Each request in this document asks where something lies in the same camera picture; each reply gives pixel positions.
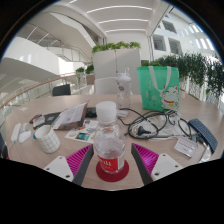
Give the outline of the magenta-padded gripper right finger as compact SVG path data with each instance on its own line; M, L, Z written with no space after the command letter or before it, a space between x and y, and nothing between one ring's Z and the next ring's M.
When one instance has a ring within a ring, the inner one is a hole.
M182 166L168 154L157 154L135 143L131 146L131 154L135 159L144 185L182 169Z

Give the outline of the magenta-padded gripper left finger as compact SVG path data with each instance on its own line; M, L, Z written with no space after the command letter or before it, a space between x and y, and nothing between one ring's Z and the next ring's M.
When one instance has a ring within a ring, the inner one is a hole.
M90 144L67 157L58 156L44 170L81 186L93 155L93 145Z

